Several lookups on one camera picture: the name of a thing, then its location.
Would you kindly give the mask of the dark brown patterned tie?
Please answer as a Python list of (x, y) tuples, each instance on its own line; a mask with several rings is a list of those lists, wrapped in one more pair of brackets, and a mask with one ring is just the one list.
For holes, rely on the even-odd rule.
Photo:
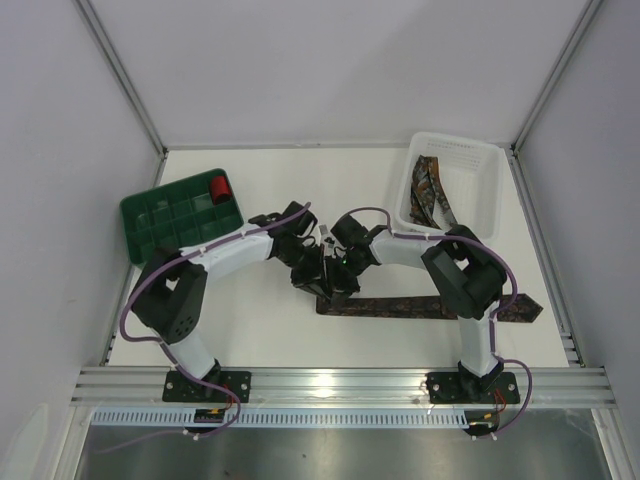
[[(456, 320), (439, 296), (349, 298), (332, 304), (317, 298), (316, 313), (325, 316)], [(531, 324), (542, 313), (543, 307), (527, 294), (518, 294), (515, 302), (498, 314), (499, 322)]]

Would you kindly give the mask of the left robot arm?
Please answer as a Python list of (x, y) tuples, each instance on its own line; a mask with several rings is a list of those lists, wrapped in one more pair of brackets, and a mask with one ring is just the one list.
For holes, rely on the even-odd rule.
[(258, 215), (212, 242), (157, 248), (147, 262), (129, 297), (129, 311), (189, 381), (221, 383), (220, 364), (198, 329), (209, 284), (276, 258), (291, 269), (295, 288), (319, 298), (330, 293), (321, 247), (312, 240), (318, 220), (309, 207), (293, 201), (284, 212)]

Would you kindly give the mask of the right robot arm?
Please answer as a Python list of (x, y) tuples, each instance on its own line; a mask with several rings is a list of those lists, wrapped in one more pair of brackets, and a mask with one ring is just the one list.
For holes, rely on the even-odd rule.
[(455, 314), (462, 354), (458, 379), (463, 394), (477, 401), (504, 370), (495, 353), (495, 320), (510, 271), (499, 255), (463, 225), (441, 235), (367, 229), (346, 214), (331, 228), (345, 250), (341, 266), (356, 279), (367, 268), (401, 265), (425, 270), (441, 303)]

